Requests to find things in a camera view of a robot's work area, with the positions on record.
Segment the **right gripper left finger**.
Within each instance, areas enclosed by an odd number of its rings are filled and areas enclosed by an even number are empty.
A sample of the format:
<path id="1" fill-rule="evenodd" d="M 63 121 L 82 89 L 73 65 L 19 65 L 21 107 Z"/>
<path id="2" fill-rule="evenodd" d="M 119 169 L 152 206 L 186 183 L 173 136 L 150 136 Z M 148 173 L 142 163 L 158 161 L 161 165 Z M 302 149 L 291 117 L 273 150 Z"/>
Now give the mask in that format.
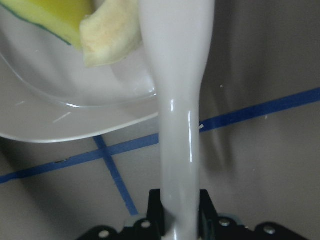
<path id="1" fill-rule="evenodd" d="M 146 218 L 150 222 L 154 235 L 163 237 L 165 235 L 165 211 L 161 202 L 160 189 L 149 191 Z"/>

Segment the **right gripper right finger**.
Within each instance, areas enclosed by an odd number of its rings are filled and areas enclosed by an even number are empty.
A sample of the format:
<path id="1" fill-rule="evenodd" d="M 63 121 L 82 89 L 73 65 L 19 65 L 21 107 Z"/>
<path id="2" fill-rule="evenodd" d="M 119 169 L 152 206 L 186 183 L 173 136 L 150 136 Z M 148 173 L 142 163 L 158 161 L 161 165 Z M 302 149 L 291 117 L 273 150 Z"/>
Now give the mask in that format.
<path id="1" fill-rule="evenodd" d="M 216 237 L 218 229 L 218 213 L 209 192 L 201 189 L 199 193 L 198 236 Z"/>

